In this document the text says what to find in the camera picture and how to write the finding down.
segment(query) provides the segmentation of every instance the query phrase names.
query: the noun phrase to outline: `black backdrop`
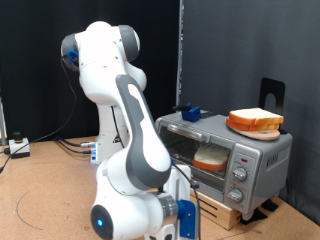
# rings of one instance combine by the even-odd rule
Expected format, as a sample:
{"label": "black backdrop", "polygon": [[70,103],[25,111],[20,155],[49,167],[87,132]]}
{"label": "black backdrop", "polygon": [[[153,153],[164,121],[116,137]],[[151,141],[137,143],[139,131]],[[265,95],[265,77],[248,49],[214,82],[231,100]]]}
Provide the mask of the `black backdrop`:
{"label": "black backdrop", "polygon": [[[34,140],[66,121],[73,95],[59,63],[61,41],[95,21],[135,29],[141,51],[132,64],[147,75],[144,94],[151,113],[154,119],[168,114],[175,104],[179,6],[179,0],[1,1],[0,79],[9,139],[20,130]],[[78,102],[59,135],[97,135],[96,105],[85,97],[79,73],[69,74]]]}
{"label": "black backdrop", "polygon": [[228,115],[258,107],[263,77],[284,82],[293,145],[280,196],[320,224],[320,2],[184,2],[181,102]]}

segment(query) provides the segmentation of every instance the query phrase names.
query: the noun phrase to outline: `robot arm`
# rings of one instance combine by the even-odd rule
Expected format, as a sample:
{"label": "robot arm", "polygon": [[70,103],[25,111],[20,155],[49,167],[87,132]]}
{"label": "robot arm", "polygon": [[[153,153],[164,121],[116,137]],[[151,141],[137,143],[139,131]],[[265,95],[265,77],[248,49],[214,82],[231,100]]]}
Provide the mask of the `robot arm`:
{"label": "robot arm", "polygon": [[137,34],[128,26],[96,22],[64,40],[63,56],[70,47],[79,53],[80,83],[86,96],[97,104],[119,107],[131,136],[127,147],[104,163],[103,174],[125,195],[162,186],[170,175],[170,156],[156,133],[138,84],[145,87],[145,81],[135,81],[126,71],[143,75],[127,62],[138,55]]}
{"label": "robot arm", "polygon": [[[97,170],[91,221],[103,239],[135,239],[144,234],[146,239],[151,239],[151,234],[157,239],[180,239],[175,237],[175,228],[180,227],[176,224],[176,200],[189,200],[190,186],[174,174],[169,153],[158,137],[141,90],[146,85],[145,75],[129,64],[139,49],[132,28],[104,22],[93,23],[62,42],[64,61],[71,70],[80,71],[86,96],[100,106],[121,109],[130,134],[127,146],[105,159]],[[185,170],[190,177],[189,167]],[[145,192],[163,185],[167,193]]]}

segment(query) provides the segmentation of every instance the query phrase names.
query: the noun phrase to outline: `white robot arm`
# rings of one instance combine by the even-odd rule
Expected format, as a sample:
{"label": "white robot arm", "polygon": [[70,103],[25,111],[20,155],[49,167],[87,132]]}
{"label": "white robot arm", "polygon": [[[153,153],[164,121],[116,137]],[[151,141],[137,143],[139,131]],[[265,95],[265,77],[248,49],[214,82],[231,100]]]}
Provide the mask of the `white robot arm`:
{"label": "white robot arm", "polygon": [[[169,153],[142,94],[145,74],[129,64],[138,56],[139,49],[140,40],[131,27],[112,27],[105,22],[95,22],[62,42],[65,64],[72,70],[79,69],[84,93],[98,109],[102,108],[100,124],[103,106],[116,106],[130,134],[126,147],[104,160],[97,170],[91,221],[103,239],[134,239],[144,234],[179,239],[174,237],[176,200],[189,200],[190,186],[185,179],[178,181],[179,174],[171,169]],[[190,169],[184,169],[190,177]],[[167,193],[145,192],[162,186]]]}
{"label": "white robot arm", "polygon": [[[131,65],[129,62],[124,62],[124,68],[126,73],[138,83],[143,91],[146,88],[147,83],[145,73],[141,69]],[[109,158],[114,153],[120,151],[122,145],[127,146],[129,142],[128,128],[121,109],[116,107],[111,109],[111,107],[106,104],[97,104],[97,107],[100,129],[95,148],[93,149],[95,152],[91,155],[91,163],[93,164],[100,164],[104,159]],[[119,129],[119,136],[115,124],[117,124]]]}

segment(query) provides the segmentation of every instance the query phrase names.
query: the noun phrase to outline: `silver toaster oven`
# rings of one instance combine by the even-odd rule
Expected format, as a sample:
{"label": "silver toaster oven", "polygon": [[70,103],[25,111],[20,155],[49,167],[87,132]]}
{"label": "silver toaster oven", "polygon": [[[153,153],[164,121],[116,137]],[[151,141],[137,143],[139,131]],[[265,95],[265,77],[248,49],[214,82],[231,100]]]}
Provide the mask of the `silver toaster oven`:
{"label": "silver toaster oven", "polygon": [[[190,166],[192,177],[200,183],[199,191],[249,220],[259,205],[285,186],[292,136],[254,140],[229,129],[225,118],[216,115],[192,123],[174,113],[158,118],[156,127],[175,162]],[[200,146],[229,151],[225,167],[208,171],[193,166]]]}

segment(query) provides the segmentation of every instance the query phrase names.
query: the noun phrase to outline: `bread slice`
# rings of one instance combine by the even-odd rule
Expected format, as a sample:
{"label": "bread slice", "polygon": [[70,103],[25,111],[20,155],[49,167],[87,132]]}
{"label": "bread slice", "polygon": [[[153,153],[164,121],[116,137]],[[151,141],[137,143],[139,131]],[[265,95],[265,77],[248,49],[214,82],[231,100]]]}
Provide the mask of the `bread slice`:
{"label": "bread slice", "polygon": [[229,119],[243,125],[266,125],[283,123],[283,117],[261,108],[231,111]]}
{"label": "bread slice", "polygon": [[222,170],[229,159],[230,150],[217,145],[200,146],[193,160],[193,166],[206,170]]}
{"label": "bread slice", "polygon": [[262,130],[277,130],[280,124],[265,124],[265,125],[244,125],[230,120],[229,117],[226,118],[226,124],[229,127],[238,129],[241,131],[262,131]]}

